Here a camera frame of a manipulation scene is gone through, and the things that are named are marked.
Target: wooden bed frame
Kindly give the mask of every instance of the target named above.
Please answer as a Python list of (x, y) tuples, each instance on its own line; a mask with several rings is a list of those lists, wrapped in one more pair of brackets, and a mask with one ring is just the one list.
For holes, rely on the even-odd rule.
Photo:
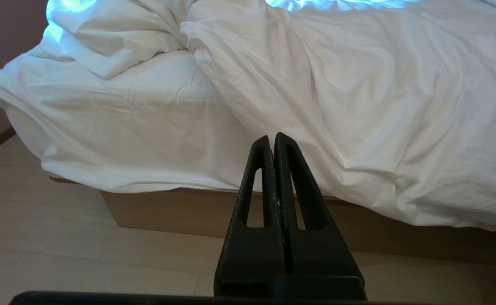
[[(234, 191), (196, 189), (138, 194), (101, 191), (101, 194), (118, 226), (214, 237), (225, 236), (237, 195)], [(352, 251), (496, 264), (496, 232), (412, 226), (334, 197), (326, 199)], [(262, 208), (261, 195), (253, 194), (249, 226), (262, 226)]]

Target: bedding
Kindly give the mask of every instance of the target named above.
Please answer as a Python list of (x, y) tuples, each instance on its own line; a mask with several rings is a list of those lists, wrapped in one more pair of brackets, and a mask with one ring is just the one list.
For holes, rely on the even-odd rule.
[[(114, 11), (95, 3), (87, 24)], [(331, 195), (410, 224), (496, 228), (496, 0), (129, 3), (168, 25), (149, 31), (180, 41), (200, 79), (163, 85), (182, 79), (183, 66), (178, 52), (145, 61), (170, 51), (159, 43), (108, 54), (76, 27), (65, 40), (45, 33), (0, 71), (0, 107), (28, 116), (49, 141), (45, 170), (107, 191), (158, 191), (167, 181), (235, 189), (251, 141), (282, 131)], [(69, 39), (111, 58), (106, 73), (79, 62)], [(192, 93), (184, 85), (221, 110), (184, 116), (180, 107), (180, 120), (162, 111)], [(222, 139), (208, 125), (227, 130), (226, 144), (207, 145)]]

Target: white duvet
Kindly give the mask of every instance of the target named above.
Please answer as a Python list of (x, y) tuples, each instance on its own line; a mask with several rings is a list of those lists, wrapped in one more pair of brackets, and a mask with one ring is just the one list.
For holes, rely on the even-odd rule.
[(324, 191), (496, 228), (496, 0), (71, 2), (51, 2), (51, 58), (107, 79), (186, 47), (251, 136), (299, 143)]

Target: bed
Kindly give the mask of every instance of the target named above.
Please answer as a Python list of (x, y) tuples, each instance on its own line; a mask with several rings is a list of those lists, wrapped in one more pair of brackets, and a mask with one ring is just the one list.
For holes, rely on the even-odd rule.
[(56, 178), (234, 191), (252, 141), (282, 131), (325, 195), (496, 229), (496, 0), (51, 0), (47, 16), (0, 70), (0, 108)]

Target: light wood floor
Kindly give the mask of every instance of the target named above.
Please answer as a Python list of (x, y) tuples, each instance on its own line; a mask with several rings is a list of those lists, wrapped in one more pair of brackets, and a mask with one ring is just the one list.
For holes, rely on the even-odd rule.
[[(222, 243), (117, 227), (98, 191), (50, 181), (18, 137), (0, 146), (0, 305), (27, 290), (210, 296)], [(373, 301), (496, 303), (496, 266), (354, 257)]]

